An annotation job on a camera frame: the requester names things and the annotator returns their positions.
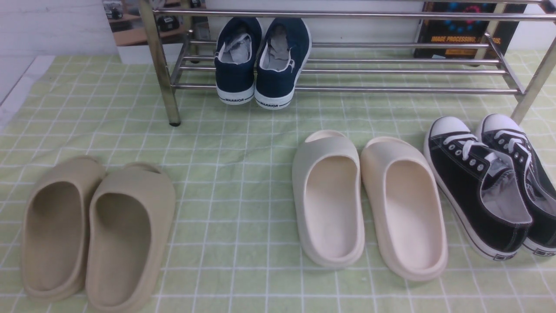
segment book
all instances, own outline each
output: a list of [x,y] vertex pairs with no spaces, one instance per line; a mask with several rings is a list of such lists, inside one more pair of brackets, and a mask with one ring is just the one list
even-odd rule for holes
[[[425,2],[423,12],[469,12],[493,13],[495,3]],[[526,4],[508,4],[504,13],[523,13]],[[493,41],[506,53],[519,22],[499,22],[492,35]],[[479,43],[488,26],[488,21],[431,21],[421,20],[415,42],[418,43]],[[416,48],[416,58],[474,58],[475,49],[429,49]],[[489,50],[485,58],[496,58]]]

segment shoe rack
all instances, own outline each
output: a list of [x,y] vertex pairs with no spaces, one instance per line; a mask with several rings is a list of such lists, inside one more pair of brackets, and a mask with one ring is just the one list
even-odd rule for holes
[[[438,2],[477,2],[477,0],[438,0]],[[539,94],[548,76],[556,65],[556,38],[548,48],[529,85],[523,86],[518,80],[512,68],[501,53],[498,45],[494,43],[490,34],[494,32],[500,21],[542,21],[556,24],[554,7],[556,0],[481,0],[485,3],[496,3],[494,13],[395,13],[395,12],[322,12],[322,11],[246,11],[246,10],[213,10],[190,8],[189,0],[181,0],[180,8],[153,9],[150,0],[139,0],[141,18],[147,32],[147,42],[151,51],[152,60],[155,65],[158,83],[162,92],[162,98],[168,114],[170,125],[181,124],[180,113],[174,96],[177,89],[216,89],[215,85],[209,84],[183,84],[180,76],[184,71],[214,71],[214,66],[200,66],[202,61],[211,62],[213,57],[198,55],[198,47],[201,45],[215,45],[215,41],[195,40],[193,29],[191,29],[192,16],[207,17],[297,17],[297,18],[403,18],[403,19],[432,19],[432,20],[475,20],[488,21],[488,26],[479,43],[332,43],[313,42],[315,48],[369,48],[369,49],[397,49],[397,48],[453,48],[453,49],[476,49],[475,59],[417,59],[417,58],[313,58],[309,63],[364,63],[378,64],[389,63],[405,65],[422,64],[457,64],[457,65],[484,65],[489,69],[303,69],[303,73],[310,74],[399,74],[399,75],[495,75],[502,76],[508,88],[467,88],[467,87],[352,87],[352,86],[296,86],[296,91],[314,92],[395,92],[395,93],[417,93],[417,94],[476,94],[476,95],[514,95],[517,106],[512,113],[512,119],[520,123],[533,101]],[[540,6],[546,14],[516,14],[503,13],[507,4],[531,4]],[[156,27],[157,15],[184,16],[184,24],[188,30],[184,33],[184,43],[178,60],[170,73],[168,63],[164,56],[160,34]],[[498,56],[496,59],[484,59],[487,50],[493,50]]]

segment cream slide sandal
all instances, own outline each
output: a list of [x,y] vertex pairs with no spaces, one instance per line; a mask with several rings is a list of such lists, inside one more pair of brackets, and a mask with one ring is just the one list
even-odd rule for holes
[[85,285],[89,203],[104,176],[96,159],[82,155],[56,165],[34,185],[21,244],[23,287],[30,297],[57,301]]
[[365,230],[359,156],[342,133],[320,130],[302,143],[292,166],[297,226],[315,263],[345,267],[361,257]]
[[86,290],[102,312],[136,312],[160,272],[176,208],[170,178],[150,163],[109,174],[91,202]]
[[397,138],[375,138],[361,152],[361,175],[384,262],[408,280],[439,276],[448,261],[446,230],[436,182],[421,152]]

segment black sneaker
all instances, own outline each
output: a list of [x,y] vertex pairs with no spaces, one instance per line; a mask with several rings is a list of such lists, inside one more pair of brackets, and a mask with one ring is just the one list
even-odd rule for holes
[[226,104],[244,104],[253,99],[253,69],[262,41],[262,27],[254,17],[234,17],[218,35],[214,65],[216,91]]
[[519,194],[516,174],[505,154],[477,141],[457,118],[436,120],[425,138],[424,154],[478,254],[512,258],[532,223]]
[[266,31],[257,62],[255,100],[269,110],[290,104],[311,52],[311,33],[301,18],[276,18]]
[[533,217],[525,248],[538,256],[556,254],[556,190],[543,169],[531,142],[511,118],[491,114],[477,128],[477,137],[512,161],[525,206]]

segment green checkered mat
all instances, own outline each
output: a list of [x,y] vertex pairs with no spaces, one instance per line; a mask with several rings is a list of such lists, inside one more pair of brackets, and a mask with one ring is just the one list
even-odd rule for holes
[[[508,56],[525,81],[541,57],[535,51]],[[213,83],[214,76],[195,72],[182,80]],[[300,79],[303,85],[423,83],[506,87],[489,76]],[[553,177],[555,87],[552,75],[522,123]],[[352,267],[330,271],[317,266],[303,254],[297,235],[291,162],[298,143],[312,132],[341,131],[358,148],[382,135],[421,148],[439,116],[457,116],[474,128],[488,113],[510,114],[513,97],[298,93],[280,111],[254,102],[225,106],[213,91],[178,91],[176,97],[183,123],[173,128],[153,67],[122,65],[115,56],[58,57],[33,86],[0,135],[0,312],[92,311],[83,292],[51,305],[31,301],[23,292],[18,263],[29,190],[50,167],[80,154],[99,157],[108,171],[136,160],[155,162],[174,182],[175,223],[158,284],[142,312],[556,311],[556,257],[520,251],[506,262],[483,259],[469,247],[444,197],[449,262],[430,282],[407,282],[388,270],[366,198],[366,249]]]

